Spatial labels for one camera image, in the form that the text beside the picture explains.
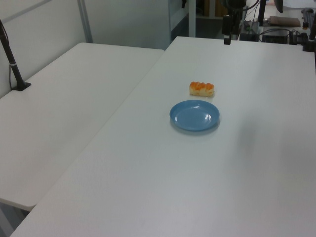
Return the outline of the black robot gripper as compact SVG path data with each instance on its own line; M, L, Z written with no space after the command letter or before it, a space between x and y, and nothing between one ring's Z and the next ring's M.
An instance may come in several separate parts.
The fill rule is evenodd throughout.
M224 34L224 44L231 44L231 32L233 27L232 15L223 16L222 34Z

